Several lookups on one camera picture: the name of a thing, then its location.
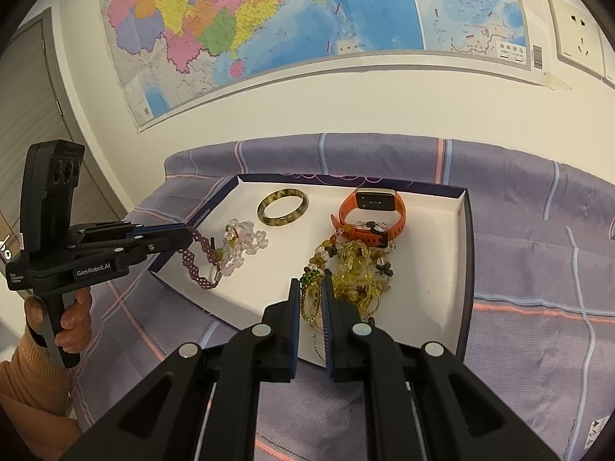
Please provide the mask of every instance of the barcode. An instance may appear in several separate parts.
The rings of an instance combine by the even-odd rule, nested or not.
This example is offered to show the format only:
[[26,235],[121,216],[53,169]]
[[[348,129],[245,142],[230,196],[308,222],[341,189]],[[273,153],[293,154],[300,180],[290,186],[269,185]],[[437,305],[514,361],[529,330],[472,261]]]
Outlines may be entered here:
[[542,48],[534,45],[534,67],[542,69]]

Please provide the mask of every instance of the door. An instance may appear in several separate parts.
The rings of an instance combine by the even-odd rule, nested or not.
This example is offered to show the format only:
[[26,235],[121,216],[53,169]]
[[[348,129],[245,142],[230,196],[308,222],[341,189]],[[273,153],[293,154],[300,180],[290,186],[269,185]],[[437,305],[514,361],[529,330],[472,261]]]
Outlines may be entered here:
[[[43,22],[38,21],[17,35],[0,57],[0,212],[15,234],[28,148],[55,139],[73,138],[53,91]],[[118,219],[84,163],[73,197],[72,223]]]

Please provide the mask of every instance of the triangular cutout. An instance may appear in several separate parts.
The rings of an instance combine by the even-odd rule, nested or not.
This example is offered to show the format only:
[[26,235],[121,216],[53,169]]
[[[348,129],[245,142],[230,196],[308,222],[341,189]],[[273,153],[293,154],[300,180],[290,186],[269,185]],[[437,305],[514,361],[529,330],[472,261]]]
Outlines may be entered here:
[[460,375],[451,374],[448,379],[457,397],[467,431],[472,437],[481,437],[502,428],[504,423],[497,411],[485,402]]
[[118,427],[137,437],[149,438],[171,390],[171,384],[170,376],[162,378],[128,413],[124,414],[118,422]]

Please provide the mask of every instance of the smartwatch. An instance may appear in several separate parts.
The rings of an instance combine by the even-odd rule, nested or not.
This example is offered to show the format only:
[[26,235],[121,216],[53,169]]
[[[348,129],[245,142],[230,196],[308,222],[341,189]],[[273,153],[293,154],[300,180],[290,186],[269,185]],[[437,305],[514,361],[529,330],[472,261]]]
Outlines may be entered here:
[[[375,222],[367,222],[367,228],[346,224],[346,217],[353,209],[373,209],[375,211],[396,211],[400,218],[389,229],[377,228]],[[391,189],[355,189],[339,207],[339,218],[331,215],[331,223],[348,240],[360,240],[368,246],[387,247],[397,238],[406,225],[406,206],[402,197]]]

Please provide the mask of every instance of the black handle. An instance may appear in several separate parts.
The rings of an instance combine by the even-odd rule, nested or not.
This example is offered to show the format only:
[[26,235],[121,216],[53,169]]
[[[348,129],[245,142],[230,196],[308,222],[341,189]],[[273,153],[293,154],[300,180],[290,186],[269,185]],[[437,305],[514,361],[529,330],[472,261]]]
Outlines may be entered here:
[[42,325],[42,335],[47,343],[47,349],[54,365],[59,368],[71,369],[76,367],[81,361],[78,353],[66,353],[61,347],[55,344],[55,335],[62,331],[60,318],[64,311],[75,303],[75,292],[59,294],[52,297],[40,298],[45,305],[45,320]]

